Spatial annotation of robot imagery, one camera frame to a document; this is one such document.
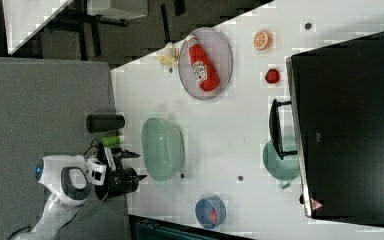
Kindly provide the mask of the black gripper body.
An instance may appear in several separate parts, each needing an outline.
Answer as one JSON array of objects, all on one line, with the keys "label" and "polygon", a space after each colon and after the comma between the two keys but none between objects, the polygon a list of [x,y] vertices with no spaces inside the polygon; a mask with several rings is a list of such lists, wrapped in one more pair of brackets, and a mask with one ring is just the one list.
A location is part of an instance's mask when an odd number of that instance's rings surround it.
[{"label": "black gripper body", "polygon": [[123,151],[126,150],[108,147],[102,147],[98,151],[98,159],[107,166],[104,184],[95,187],[100,200],[133,193],[138,189],[139,182],[134,179],[138,174],[133,168],[123,166],[123,159],[130,159],[121,158]]}]

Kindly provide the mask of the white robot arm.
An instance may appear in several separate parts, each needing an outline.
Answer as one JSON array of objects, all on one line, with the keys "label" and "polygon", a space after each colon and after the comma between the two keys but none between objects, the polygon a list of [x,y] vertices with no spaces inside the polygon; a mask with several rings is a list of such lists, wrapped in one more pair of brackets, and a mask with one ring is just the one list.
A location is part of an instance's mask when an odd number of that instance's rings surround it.
[{"label": "white robot arm", "polygon": [[100,201],[135,192],[145,177],[122,160],[136,158],[134,152],[101,144],[92,155],[52,155],[42,158],[35,169],[37,182],[50,191],[42,216],[35,226],[22,228],[8,240],[54,240],[70,223],[91,194]]}]

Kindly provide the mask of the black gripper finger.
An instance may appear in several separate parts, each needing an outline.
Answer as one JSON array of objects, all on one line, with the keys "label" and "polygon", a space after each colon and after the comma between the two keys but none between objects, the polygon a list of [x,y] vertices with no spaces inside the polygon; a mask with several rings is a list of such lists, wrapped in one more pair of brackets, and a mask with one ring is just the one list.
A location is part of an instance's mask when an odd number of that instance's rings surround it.
[{"label": "black gripper finger", "polygon": [[140,182],[140,181],[144,180],[146,177],[147,177],[147,175],[137,175],[137,176],[134,176],[134,179],[136,182]]},{"label": "black gripper finger", "polygon": [[140,154],[137,154],[128,150],[123,151],[121,153],[121,158],[139,158],[140,156],[141,156]]}]

